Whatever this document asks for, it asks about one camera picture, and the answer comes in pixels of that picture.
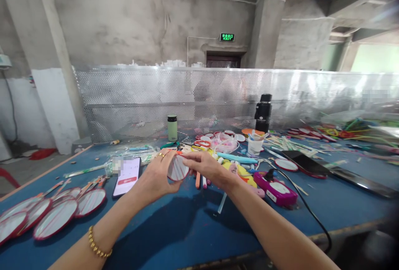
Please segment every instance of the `black thermos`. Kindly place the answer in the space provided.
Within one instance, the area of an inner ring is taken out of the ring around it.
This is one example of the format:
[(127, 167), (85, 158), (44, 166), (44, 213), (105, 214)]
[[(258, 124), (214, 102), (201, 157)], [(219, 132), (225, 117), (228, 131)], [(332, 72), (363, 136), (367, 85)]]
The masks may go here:
[(271, 114), (271, 94), (262, 94), (261, 101), (256, 104), (255, 129), (267, 133), (269, 131)]

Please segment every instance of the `thermos bottle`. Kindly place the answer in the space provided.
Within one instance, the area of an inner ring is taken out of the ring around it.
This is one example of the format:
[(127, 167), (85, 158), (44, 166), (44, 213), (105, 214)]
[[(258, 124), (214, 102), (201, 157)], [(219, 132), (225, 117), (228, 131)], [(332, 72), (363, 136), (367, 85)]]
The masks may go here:
[(271, 94), (262, 94), (261, 101), (256, 104), (255, 129), (267, 133), (269, 131), (271, 114)]
[(174, 114), (167, 116), (167, 137), (169, 141), (177, 141), (177, 117)]

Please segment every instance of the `hand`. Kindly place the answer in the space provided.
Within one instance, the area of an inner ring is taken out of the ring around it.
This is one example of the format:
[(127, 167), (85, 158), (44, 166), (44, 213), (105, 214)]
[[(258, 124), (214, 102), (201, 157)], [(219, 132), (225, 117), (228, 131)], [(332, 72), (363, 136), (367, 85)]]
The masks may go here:
[(162, 149), (160, 153), (165, 156), (162, 157), (162, 155), (158, 154), (147, 166), (137, 183), (127, 193), (133, 193), (133, 197), (136, 200), (142, 201), (143, 208), (166, 194), (178, 192), (183, 182), (178, 181), (169, 184), (167, 180), (167, 170), (176, 155), (176, 151)]
[(183, 155), (185, 166), (193, 169), (208, 178), (219, 188), (225, 189), (232, 177), (232, 173), (220, 165), (207, 151), (190, 152)]

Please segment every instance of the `plastic cup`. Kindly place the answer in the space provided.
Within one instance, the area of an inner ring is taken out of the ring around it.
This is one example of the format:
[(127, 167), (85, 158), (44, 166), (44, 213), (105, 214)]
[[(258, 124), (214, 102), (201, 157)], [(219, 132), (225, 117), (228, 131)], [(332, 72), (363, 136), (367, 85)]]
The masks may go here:
[(261, 153), (263, 139), (259, 141), (248, 140), (248, 153), (254, 156), (258, 156)]

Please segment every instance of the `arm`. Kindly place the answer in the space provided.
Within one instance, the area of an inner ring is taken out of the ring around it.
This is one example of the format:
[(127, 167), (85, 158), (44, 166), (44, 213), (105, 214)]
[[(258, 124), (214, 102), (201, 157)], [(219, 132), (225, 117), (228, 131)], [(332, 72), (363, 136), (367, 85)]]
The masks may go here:
[[(182, 181), (169, 184), (167, 180), (167, 169), (176, 152), (163, 149), (161, 153), (165, 156), (157, 156), (133, 188), (94, 226), (93, 239), (101, 251), (111, 251), (119, 235), (142, 208), (168, 193), (176, 193), (179, 190)], [(101, 269), (105, 261), (105, 258), (98, 257), (91, 249), (87, 232), (49, 269)]]
[(226, 171), (207, 152), (189, 153), (185, 164), (225, 190), (248, 221), (263, 249), (281, 270), (339, 268), (309, 238), (245, 186), (237, 175)]

